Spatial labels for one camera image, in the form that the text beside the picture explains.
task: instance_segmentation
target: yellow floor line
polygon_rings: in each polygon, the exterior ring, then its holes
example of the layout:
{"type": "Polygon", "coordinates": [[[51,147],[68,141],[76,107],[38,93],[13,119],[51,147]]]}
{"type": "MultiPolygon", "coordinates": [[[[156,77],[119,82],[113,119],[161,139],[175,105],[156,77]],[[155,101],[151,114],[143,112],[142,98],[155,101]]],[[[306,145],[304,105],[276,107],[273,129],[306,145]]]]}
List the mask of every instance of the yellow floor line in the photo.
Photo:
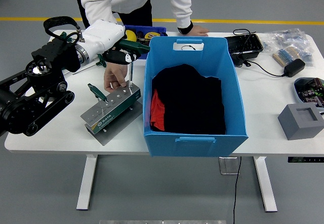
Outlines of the yellow floor line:
{"type": "MultiPolygon", "coordinates": [[[[0,17],[0,21],[45,21],[49,17],[0,17]]],[[[175,23],[175,19],[153,18],[153,22],[175,23]]],[[[235,24],[275,24],[275,25],[324,25],[324,21],[291,21],[291,20],[236,20],[236,19],[192,19],[193,23],[235,23],[235,24]]]]}

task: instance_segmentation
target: blue plastic bin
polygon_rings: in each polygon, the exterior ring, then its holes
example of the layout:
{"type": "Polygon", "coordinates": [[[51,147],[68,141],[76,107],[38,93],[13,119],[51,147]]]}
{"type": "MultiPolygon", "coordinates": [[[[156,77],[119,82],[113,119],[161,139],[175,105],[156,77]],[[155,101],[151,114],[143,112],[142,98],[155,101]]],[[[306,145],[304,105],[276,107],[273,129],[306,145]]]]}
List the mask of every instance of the blue plastic bin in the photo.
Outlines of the blue plastic bin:
{"type": "Polygon", "coordinates": [[[151,40],[144,78],[144,138],[151,156],[227,157],[247,138],[244,108],[233,62],[225,38],[159,36],[151,40]],[[202,44],[202,50],[176,50],[180,46],[202,44]],[[193,66],[202,76],[222,81],[225,135],[179,134],[152,131],[150,106],[152,79],[164,68],[181,64],[193,66]]]}
{"type": "MultiPolygon", "coordinates": [[[[154,31],[157,33],[167,32],[167,29],[162,26],[139,26],[139,25],[125,25],[125,30],[135,30],[135,33],[142,31],[145,34],[154,31]]],[[[139,59],[146,59],[147,54],[142,54],[139,59]]]]}

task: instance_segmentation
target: robotic arm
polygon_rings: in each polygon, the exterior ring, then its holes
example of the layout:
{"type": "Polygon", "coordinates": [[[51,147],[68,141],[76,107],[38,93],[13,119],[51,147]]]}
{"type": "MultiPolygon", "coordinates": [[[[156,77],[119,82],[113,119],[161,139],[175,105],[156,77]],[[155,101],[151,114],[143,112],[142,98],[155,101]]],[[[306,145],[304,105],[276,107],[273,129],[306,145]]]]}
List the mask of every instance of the robotic arm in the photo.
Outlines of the robotic arm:
{"type": "Polygon", "coordinates": [[[46,20],[44,28],[54,39],[31,53],[33,60],[25,70],[0,82],[0,136],[6,131],[32,136],[74,100],[74,93],[67,91],[62,69],[76,72],[97,54],[103,54],[109,62],[128,64],[149,51],[147,46],[122,39],[124,26],[103,20],[96,21],[83,33],[67,16],[46,20]],[[76,32],[63,38],[50,31],[64,24],[74,25],[76,32]],[[25,79],[18,90],[11,91],[11,85],[25,79]],[[34,93],[25,96],[31,88],[34,93]]]}

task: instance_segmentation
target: black wristband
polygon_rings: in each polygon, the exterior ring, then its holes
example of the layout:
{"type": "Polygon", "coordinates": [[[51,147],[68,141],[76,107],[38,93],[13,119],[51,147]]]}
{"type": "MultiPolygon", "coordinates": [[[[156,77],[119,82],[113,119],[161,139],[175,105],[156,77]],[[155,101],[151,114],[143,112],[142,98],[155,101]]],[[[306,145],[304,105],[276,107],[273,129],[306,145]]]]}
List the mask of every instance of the black wristband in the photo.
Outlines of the black wristband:
{"type": "Polygon", "coordinates": [[[182,35],[187,35],[193,28],[192,21],[190,21],[190,25],[187,28],[178,28],[179,32],[182,35]]]}

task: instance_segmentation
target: screwdriver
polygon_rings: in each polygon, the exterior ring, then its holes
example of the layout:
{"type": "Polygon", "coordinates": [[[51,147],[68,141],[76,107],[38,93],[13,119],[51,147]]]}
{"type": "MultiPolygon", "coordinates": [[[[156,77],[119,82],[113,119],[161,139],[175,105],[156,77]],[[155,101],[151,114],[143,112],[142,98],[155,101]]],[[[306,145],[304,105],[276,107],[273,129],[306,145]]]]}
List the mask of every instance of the screwdriver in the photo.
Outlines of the screwdriver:
{"type": "Polygon", "coordinates": [[[107,102],[107,103],[109,103],[108,101],[107,101],[107,97],[97,88],[97,87],[95,87],[95,86],[93,86],[93,85],[91,85],[90,83],[88,84],[88,86],[89,86],[89,88],[90,88],[90,91],[93,93],[93,94],[95,94],[95,96],[96,96],[96,98],[98,99],[98,102],[100,103],[100,100],[99,100],[99,98],[101,99],[101,100],[103,100],[103,101],[105,101],[105,102],[107,102]]]}
{"type": "Polygon", "coordinates": [[[80,73],[80,72],[82,72],[82,71],[84,71],[84,70],[86,70],[86,69],[88,69],[88,68],[93,67],[93,66],[100,66],[100,65],[102,65],[104,68],[107,67],[106,61],[104,60],[104,58],[102,57],[101,54],[98,54],[98,58],[99,58],[99,62],[96,62],[96,64],[91,65],[91,66],[89,66],[89,67],[86,67],[86,68],[84,68],[84,69],[82,69],[82,70],[80,70],[80,71],[77,71],[77,72],[73,73],[73,74],[80,73]]]}

